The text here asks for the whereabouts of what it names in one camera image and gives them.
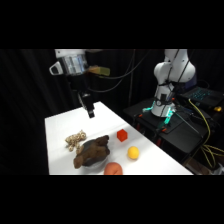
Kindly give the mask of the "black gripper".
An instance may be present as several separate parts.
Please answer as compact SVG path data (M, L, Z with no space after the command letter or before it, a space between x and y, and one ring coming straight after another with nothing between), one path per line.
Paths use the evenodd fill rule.
M86 81L86 77L81 75L69 76L68 81L70 83L70 87L73 91L78 93L80 104L84 109L87 109L88 115L90 118L95 116L94 114L94 104L90 94L88 93L88 84Z

